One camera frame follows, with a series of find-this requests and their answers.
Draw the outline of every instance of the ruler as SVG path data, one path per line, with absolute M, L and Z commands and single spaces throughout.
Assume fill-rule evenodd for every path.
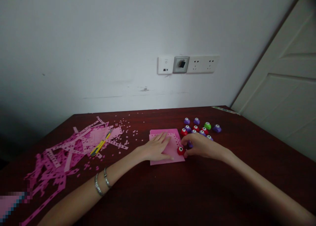
M 212 108 L 216 108 L 216 109 L 219 109 L 219 110 L 222 110 L 222 111 L 228 112 L 228 113 L 232 113 L 232 114 L 238 114 L 238 115 L 240 115 L 239 113 L 236 113 L 236 112 L 234 112 L 234 111 L 227 110 L 227 109 L 223 109 L 223 108 L 220 108 L 220 107 L 217 107 L 217 106 L 213 106 Z

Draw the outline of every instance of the door panel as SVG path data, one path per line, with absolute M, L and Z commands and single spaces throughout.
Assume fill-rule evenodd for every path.
M 316 161 L 316 7 L 299 0 L 232 109 Z

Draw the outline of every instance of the silver bracelet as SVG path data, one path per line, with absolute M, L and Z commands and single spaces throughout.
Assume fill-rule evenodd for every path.
M 108 188 L 111 189 L 112 186 L 110 186 L 110 183 L 108 181 L 108 177 L 106 174 L 106 167 L 104 168 L 104 179 L 105 179 L 105 183 L 108 185 Z
M 98 175 L 99 175 L 99 173 L 97 173 L 95 178 L 94 178 L 94 185 L 95 185 L 96 191 L 102 197 L 102 196 L 104 196 L 104 194 L 102 193 L 102 191 L 101 191 L 101 189 L 99 187 L 99 184 L 98 184 Z

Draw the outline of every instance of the wooden table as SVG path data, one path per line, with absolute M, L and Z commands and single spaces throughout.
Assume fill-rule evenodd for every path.
M 211 132 L 214 141 L 233 151 L 241 160 L 278 188 L 316 213 L 316 163 L 259 128 L 242 116 L 212 107 L 160 109 L 114 113 L 75 114 L 45 136 L 39 143 L 0 172 L 0 193 L 26 190 L 25 175 L 34 170 L 35 155 L 82 130 L 99 116 L 110 124 L 130 122 L 128 150 L 109 145 L 105 165 L 109 166 L 148 140 L 151 129 L 183 127 L 183 120 L 198 117 L 201 123 L 219 124 L 221 133 Z M 29 225 L 37 224 L 57 202 L 96 174 L 104 162 L 91 161 L 92 170 L 83 170 L 84 157 L 76 174 L 67 177 L 66 189 L 59 193 Z M 17 225 L 56 191 L 47 187 L 43 197 L 36 194 L 29 204 L 21 204 L 6 220 Z M 268 225 L 276 223 L 262 206 L 259 196 L 234 170 L 222 162 L 192 156 L 185 162 L 150 166 L 142 162 L 126 173 L 77 225 Z

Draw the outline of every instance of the person's right hand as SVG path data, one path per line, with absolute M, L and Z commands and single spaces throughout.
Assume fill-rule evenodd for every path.
M 186 145 L 191 141 L 193 148 L 184 153 L 184 157 L 188 155 L 200 155 L 206 158 L 224 160 L 224 157 L 231 153 L 231 151 L 220 144 L 211 141 L 200 133 L 188 134 L 182 138 L 181 144 Z

